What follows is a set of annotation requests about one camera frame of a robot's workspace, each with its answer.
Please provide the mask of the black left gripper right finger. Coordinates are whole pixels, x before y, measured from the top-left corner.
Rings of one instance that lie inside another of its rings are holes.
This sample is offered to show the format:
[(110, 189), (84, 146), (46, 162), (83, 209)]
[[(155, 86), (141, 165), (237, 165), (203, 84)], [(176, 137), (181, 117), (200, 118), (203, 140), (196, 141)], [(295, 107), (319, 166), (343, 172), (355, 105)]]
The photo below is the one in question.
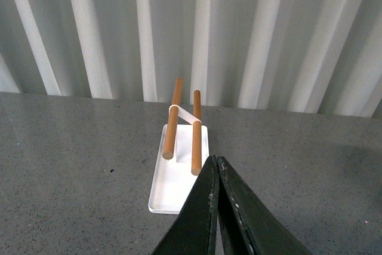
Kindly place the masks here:
[(311, 252), (266, 208), (223, 156), (218, 219), (225, 254), (310, 254)]

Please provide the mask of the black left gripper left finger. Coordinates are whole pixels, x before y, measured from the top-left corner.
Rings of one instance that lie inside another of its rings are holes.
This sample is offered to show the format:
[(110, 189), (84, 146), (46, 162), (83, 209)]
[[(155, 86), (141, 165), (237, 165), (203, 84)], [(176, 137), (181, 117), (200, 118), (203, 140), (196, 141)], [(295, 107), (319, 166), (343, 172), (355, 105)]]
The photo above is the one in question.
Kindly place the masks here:
[(178, 217), (153, 254), (214, 254), (217, 235), (219, 173), (209, 156)]

